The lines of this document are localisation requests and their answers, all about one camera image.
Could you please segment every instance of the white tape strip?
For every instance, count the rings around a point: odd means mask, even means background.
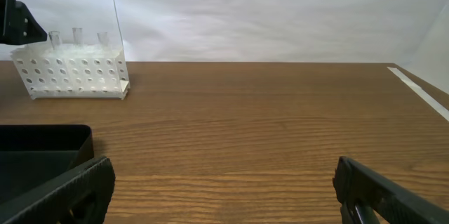
[[[427,92],[425,92],[420,86],[415,84],[412,80],[410,80],[406,75],[404,75],[400,70],[387,67],[391,72],[393,72],[402,82],[406,83],[408,87],[410,87],[416,94],[418,94],[424,101],[427,102],[432,108],[434,108],[441,116],[444,117],[447,121],[449,121],[449,111],[444,108],[438,101],[432,98]]]

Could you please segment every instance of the clear glass tube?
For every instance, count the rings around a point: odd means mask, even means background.
[[[107,36],[107,32],[99,32],[97,33],[98,41],[100,42],[103,48],[109,47],[109,37]]]
[[[80,27],[73,27],[73,41],[78,46],[83,46],[83,29]]]
[[[62,45],[62,40],[59,31],[51,31],[48,33],[50,37],[51,46],[53,46],[54,50],[58,50]]]

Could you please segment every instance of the black tray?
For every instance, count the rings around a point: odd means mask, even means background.
[[[88,126],[0,126],[0,205],[92,158]]]

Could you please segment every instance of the wooden table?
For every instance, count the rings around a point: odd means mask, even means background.
[[[1,62],[0,123],[91,126],[106,223],[340,223],[341,155],[449,209],[449,124],[387,66],[134,62],[125,100],[31,100]]]

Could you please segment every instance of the white backdrop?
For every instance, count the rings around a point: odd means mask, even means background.
[[[88,41],[104,31],[119,41],[112,0],[21,1],[67,40],[80,26]],[[127,60],[410,65],[447,1],[116,0],[116,7]],[[1,45],[0,59],[11,49]]]

